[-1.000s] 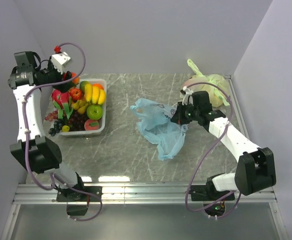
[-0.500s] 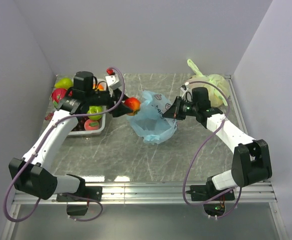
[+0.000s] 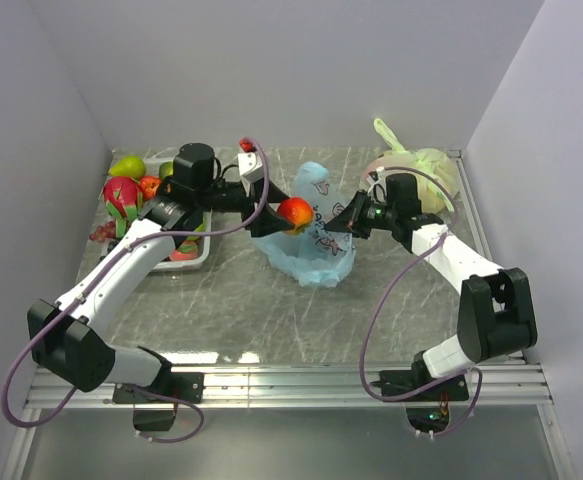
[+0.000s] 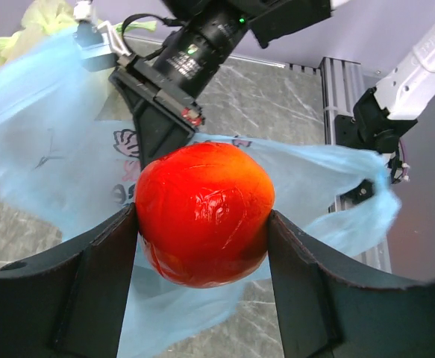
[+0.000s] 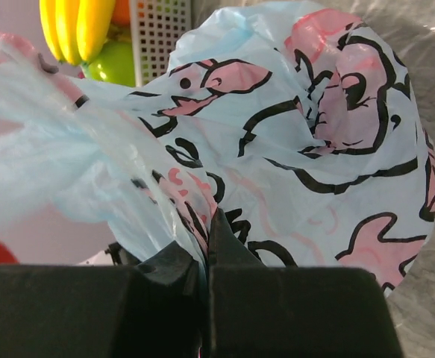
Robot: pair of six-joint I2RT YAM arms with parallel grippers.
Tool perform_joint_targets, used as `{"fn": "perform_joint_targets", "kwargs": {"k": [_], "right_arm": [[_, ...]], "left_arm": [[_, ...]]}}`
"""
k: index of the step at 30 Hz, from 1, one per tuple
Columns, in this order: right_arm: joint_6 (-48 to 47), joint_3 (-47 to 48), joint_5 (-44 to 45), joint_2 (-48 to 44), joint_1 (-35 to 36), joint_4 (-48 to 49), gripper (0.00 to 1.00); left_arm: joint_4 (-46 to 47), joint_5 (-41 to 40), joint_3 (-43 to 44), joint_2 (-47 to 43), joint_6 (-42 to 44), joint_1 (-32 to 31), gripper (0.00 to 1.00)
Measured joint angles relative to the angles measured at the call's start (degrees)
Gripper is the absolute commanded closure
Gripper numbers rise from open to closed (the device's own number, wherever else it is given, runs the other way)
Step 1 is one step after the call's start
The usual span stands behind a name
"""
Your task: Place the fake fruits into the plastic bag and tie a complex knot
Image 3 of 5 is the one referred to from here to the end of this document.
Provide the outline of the blue printed plastic bag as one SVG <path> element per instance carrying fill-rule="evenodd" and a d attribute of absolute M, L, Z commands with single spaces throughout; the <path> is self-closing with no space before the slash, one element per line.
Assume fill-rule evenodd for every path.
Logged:
<path fill-rule="evenodd" d="M 349 233 L 329 232 L 326 223 L 345 208 L 345 199 L 331 185 L 329 171 L 316 162 L 298 170 L 292 195 L 313 209 L 313 222 L 299 235 L 275 233 L 253 240 L 270 264 L 303 287 L 334 287 L 351 272 L 355 246 Z"/>

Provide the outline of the pink fake peach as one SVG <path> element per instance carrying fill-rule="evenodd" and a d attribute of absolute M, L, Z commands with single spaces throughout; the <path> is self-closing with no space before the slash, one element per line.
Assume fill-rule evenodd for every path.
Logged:
<path fill-rule="evenodd" d="M 200 256 L 200 242 L 198 240 L 186 240 L 169 255 L 171 262 L 189 262 Z"/>

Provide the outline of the pink dragon fruit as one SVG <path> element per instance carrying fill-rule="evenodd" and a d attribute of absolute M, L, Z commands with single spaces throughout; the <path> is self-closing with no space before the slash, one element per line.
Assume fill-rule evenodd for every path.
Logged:
<path fill-rule="evenodd" d="M 108 213 L 114 219 L 129 222 L 138 218 L 144 203 L 139 184 L 124 176 L 111 177 L 103 187 L 102 197 Z"/>

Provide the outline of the red yellow fake apple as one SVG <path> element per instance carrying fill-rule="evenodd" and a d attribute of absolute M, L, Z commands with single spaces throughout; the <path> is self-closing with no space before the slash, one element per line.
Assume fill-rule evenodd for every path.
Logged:
<path fill-rule="evenodd" d="M 277 213 L 292 224 L 292 228 L 285 231 L 287 235 L 300 235 L 313 222 L 311 205 L 300 197 L 290 197 L 281 202 Z"/>

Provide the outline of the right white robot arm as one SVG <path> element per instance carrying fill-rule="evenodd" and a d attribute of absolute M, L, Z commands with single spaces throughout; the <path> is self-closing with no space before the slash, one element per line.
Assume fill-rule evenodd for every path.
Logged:
<path fill-rule="evenodd" d="M 389 167 L 384 201 L 369 190 L 356 192 L 350 203 L 325 225 L 329 232 L 367 239 L 374 230 L 387 231 L 413 255 L 414 268 L 425 261 L 458 293 L 455 334 L 417 354 L 412 363 L 411 390 L 386 402 L 416 396 L 433 399 L 452 378 L 485 360 L 536 345 L 538 331 L 527 274 L 504 268 L 478 254 L 435 214 L 426 214 L 418 196 L 423 173 L 413 167 Z"/>

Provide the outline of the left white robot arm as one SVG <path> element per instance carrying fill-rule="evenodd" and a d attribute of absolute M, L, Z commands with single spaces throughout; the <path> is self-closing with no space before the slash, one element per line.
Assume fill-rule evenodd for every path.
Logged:
<path fill-rule="evenodd" d="M 172 365 L 166 358 L 142 347 L 111 346 L 102 336 L 154 267 L 195 235 L 195 223 L 204 213 L 238 213 L 241 228 L 254 237 L 291 228 L 271 207 L 285 196 L 269 180 L 266 154 L 249 137 L 240 146 L 236 182 L 216 175 L 212 147 L 182 146 L 172 175 L 161 182 L 114 250 L 58 300 L 39 300 L 29 309 L 27 348 L 38 366 L 82 392 L 116 383 L 135 386 L 151 402 L 169 396 Z"/>

